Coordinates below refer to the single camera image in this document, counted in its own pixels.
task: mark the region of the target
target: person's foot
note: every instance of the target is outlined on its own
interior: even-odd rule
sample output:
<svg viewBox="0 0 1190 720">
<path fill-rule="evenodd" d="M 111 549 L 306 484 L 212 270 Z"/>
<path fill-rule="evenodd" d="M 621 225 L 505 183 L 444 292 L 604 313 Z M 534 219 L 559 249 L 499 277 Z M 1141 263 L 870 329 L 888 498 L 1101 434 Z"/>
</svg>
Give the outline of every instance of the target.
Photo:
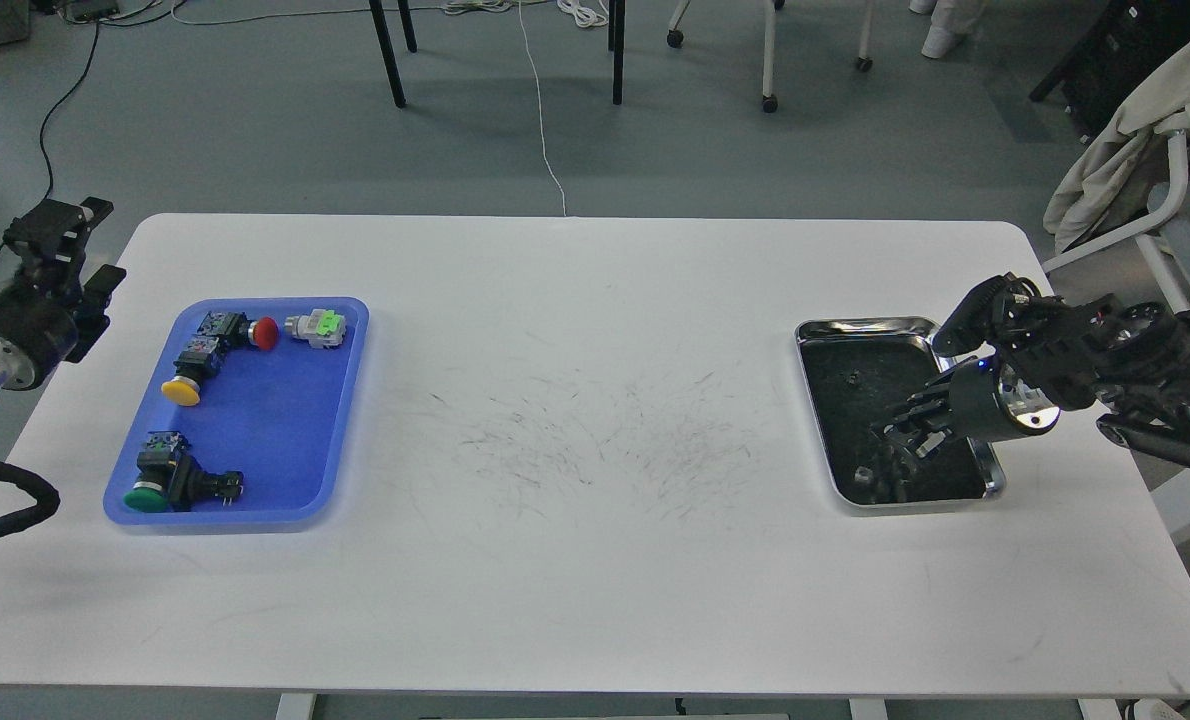
<svg viewBox="0 0 1190 720">
<path fill-rule="evenodd" d="M 956 35 L 947 29 L 929 27 L 928 37 L 923 38 L 923 49 L 920 55 L 929 60 L 941 60 L 951 50 L 956 50 L 964 42 L 964 36 Z"/>
</svg>

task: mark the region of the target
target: stainless steel tray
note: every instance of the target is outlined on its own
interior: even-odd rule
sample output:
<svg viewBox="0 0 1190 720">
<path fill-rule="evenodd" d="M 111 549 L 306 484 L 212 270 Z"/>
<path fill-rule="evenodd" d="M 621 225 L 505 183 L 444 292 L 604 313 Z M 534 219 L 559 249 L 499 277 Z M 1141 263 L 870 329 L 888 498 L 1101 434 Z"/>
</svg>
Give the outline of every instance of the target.
<svg viewBox="0 0 1190 720">
<path fill-rule="evenodd" d="M 854 478 L 856 468 L 882 447 L 870 422 L 952 365 L 933 355 L 935 332 L 937 324 L 925 318 L 813 320 L 797 328 L 804 386 L 843 501 L 866 511 L 942 509 L 1003 492 L 1003 470 L 984 442 L 952 442 L 912 483 Z"/>
</svg>

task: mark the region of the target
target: black robotic arm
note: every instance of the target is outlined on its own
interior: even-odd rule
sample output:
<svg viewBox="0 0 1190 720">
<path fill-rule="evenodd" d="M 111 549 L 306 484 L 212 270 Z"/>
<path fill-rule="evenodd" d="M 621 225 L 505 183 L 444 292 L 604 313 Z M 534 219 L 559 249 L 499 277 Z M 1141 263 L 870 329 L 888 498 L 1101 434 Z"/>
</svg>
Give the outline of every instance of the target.
<svg viewBox="0 0 1190 720">
<path fill-rule="evenodd" d="M 88 236 L 112 206 L 89 198 L 80 205 L 43 200 L 4 231 L 4 246 L 20 264 L 0 282 L 0 389 L 38 387 L 62 361 L 79 363 L 106 331 L 106 306 L 124 270 L 101 265 L 79 282 Z M 0 482 L 36 500 L 0 518 L 0 537 L 49 519 L 57 492 L 29 470 L 0 462 Z"/>
<path fill-rule="evenodd" d="M 1061 411 L 1101 401 L 1097 420 L 1122 447 L 1190 468 L 1190 311 L 1113 295 L 1071 306 L 1012 274 L 976 286 L 934 337 L 942 357 L 973 352 L 871 430 L 892 470 L 915 478 L 948 442 L 1048 432 Z"/>
</svg>

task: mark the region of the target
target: gray floor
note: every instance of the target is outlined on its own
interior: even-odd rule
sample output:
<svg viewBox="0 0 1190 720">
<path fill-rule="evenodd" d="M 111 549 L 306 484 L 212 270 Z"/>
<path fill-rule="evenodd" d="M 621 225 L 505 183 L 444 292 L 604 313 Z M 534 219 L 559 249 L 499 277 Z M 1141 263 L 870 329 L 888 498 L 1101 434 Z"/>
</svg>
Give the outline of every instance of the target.
<svg viewBox="0 0 1190 720">
<path fill-rule="evenodd" d="M 357 5 L 199 1 L 183 15 Z M 978 37 L 942 61 L 917 54 L 927 18 L 907 13 L 906 4 L 882 4 L 875 68 L 859 74 L 851 64 L 860 4 L 790 0 L 779 17 L 781 109 L 774 115 L 758 108 L 759 6 L 694 4 L 685 46 L 672 50 L 664 42 L 672 5 L 630 5 L 621 108 L 609 105 L 603 32 L 577 31 L 551 6 L 522 14 L 541 74 L 546 146 L 569 213 L 1007 220 L 1047 258 L 1039 218 L 1081 146 L 1057 96 L 1034 105 L 1025 95 L 1100 1 L 996 4 Z M 31 40 L 0 46 L 0 233 L 45 188 L 38 123 L 77 76 L 92 32 L 37 18 Z M 95 263 L 118 258 L 140 220 L 167 211 L 559 214 L 516 15 L 422 12 L 416 32 L 421 52 L 400 56 L 411 105 L 399 111 L 367 15 L 104 29 L 87 83 L 48 130 L 55 196 L 114 202 L 115 214 L 89 245 Z M 0 457 L 33 401 L 29 393 L 1 397 Z M 1189 550 L 1184 556 L 1190 562 Z M 0 689 L 0 719 L 274 716 L 275 703 L 271 693 Z M 796 720 L 846 716 L 847 708 L 718 699 L 690 699 L 688 707 L 695 714 L 790 712 Z M 672 710 L 669 699 L 622 696 L 333 696 L 317 716 Z M 891 715 L 1078 712 L 1075 703 L 892 702 Z"/>
</svg>

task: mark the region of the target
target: blue tray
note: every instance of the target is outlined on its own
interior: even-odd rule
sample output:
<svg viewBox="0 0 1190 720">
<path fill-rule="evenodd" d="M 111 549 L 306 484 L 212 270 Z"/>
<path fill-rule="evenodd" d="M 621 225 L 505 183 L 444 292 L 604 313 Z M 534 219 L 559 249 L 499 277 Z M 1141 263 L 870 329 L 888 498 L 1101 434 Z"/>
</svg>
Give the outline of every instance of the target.
<svg viewBox="0 0 1190 720">
<path fill-rule="evenodd" d="M 288 315 L 327 307 L 347 319 L 339 348 L 317 350 L 280 331 L 269 352 L 238 348 L 226 355 L 221 372 L 207 381 L 201 401 L 177 406 L 159 393 L 173 378 L 173 361 L 205 314 L 212 311 L 270 315 L 282 328 Z M 295 522 L 311 518 L 333 495 L 342 439 L 351 414 L 351 396 L 368 327 L 368 308 L 353 298 L 263 298 L 203 300 L 182 311 L 156 361 L 155 372 L 115 470 L 102 507 L 120 525 L 230 525 Z M 233 503 L 194 503 L 188 512 L 138 512 L 124 505 L 137 480 L 137 455 L 152 430 L 178 430 L 208 472 L 239 470 L 244 493 Z"/>
</svg>

